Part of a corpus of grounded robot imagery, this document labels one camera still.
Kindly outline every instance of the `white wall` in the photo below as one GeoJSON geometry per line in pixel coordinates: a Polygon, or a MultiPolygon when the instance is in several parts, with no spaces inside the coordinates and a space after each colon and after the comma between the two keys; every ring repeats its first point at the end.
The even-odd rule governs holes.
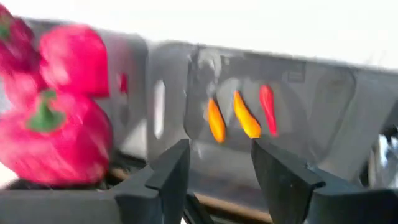
{"type": "Polygon", "coordinates": [[[20,16],[67,19],[176,39],[398,68],[396,1],[3,0],[20,16]]]}

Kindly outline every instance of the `red bell pepper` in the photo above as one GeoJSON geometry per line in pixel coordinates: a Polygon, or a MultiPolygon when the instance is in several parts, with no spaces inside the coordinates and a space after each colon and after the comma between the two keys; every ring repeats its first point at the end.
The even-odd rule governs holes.
{"type": "Polygon", "coordinates": [[[46,87],[39,73],[39,53],[32,45],[34,35],[23,20],[13,18],[0,5],[0,77],[11,103],[25,109],[46,87]]]}
{"type": "Polygon", "coordinates": [[[25,110],[32,106],[37,94],[46,88],[38,71],[9,70],[2,75],[4,91],[16,109],[25,110]]]}
{"type": "Polygon", "coordinates": [[[44,91],[36,107],[0,119],[0,162],[19,177],[50,186],[91,184],[109,166],[112,129],[83,95],[44,91]]]}
{"type": "Polygon", "coordinates": [[[278,135],[278,130],[274,114],[274,94],[269,85],[261,85],[259,99],[262,109],[266,115],[269,132],[271,135],[276,137],[278,135]]]}
{"type": "Polygon", "coordinates": [[[39,54],[32,45],[33,38],[25,22],[0,5],[0,67],[28,70],[35,65],[39,54]]]}
{"type": "MultiPolygon", "coordinates": [[[[85,25],[58,26],[40,38],[40,71],[55,89],[109,96],[108,58],[101,37],[85,25]]],[[[120,86],[126,88],[126,77],[120,86]]]]}

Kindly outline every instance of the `red chili pepper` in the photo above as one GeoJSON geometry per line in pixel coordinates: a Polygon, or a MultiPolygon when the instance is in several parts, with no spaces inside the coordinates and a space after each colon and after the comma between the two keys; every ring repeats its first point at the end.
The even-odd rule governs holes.
{"type": "Polygon", "coordinates": [[[261,85],[259,91],[259,99],[266,115],[269,132],[276,137],[278,135],[276,119],[274,114],[274,94],[269,85],[261,85]]]}
{"type": "Polygon", "coordinates": [[[112,130],[104,111],[82,95],[44,91],[35,108],[0,119],[0,162],[19,177],[51,186],[101,180],[112,130]]]}
{"type": "MultiPolygon", "coordinates": [[[[109,96],[106,47],[90,27],[58,26],[40,38],[39,51],[43,56],[40,71],[50,87],[96,97],[109,96]]],[[[126,77],[120,77],[122,89],[126,88],[126,81],[126,77]]]]}

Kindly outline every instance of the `pepper stem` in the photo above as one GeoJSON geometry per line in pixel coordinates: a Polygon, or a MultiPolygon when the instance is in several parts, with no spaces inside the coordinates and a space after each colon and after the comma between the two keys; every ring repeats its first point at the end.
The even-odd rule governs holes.
{"type": "Polygon", "coordinates": [[[65,115],[49,107],[49,100],[55,98],[53,90],[46,90],[42,93],[42,102],[37,107],[35,115],[27,122],[27,127],[31,131],[49,133],[56,130],[65,121],[65,115]]]}
{"type": "Polygon", "coordinates": [[[6,40],[10,35],[10,18],[7,15],[0,15],[0,39],[6,40]]]}

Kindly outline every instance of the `orange chili pepper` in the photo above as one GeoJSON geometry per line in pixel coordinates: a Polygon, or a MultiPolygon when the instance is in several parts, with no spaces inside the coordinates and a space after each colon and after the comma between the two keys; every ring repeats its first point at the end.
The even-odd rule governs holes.
{"type": "Polygon", "coordinates": [[[220,110],[218,109],[216,101],[212,98],[209,100],[209,104],[207,107],[207,116],[210,129],[213,133],[214,138],[219,143],[224,142],[226,136],[224,120],[220,110]]]}
{"type": "Polygon", "coordinates": [[[249,110],[243,103],[243,99],[239,91],[234,92],[234,111],[241,124],[243,131],[249,138],[258,138],[261,135],[261,127],[257,120],[250,114],[249,110]]]}

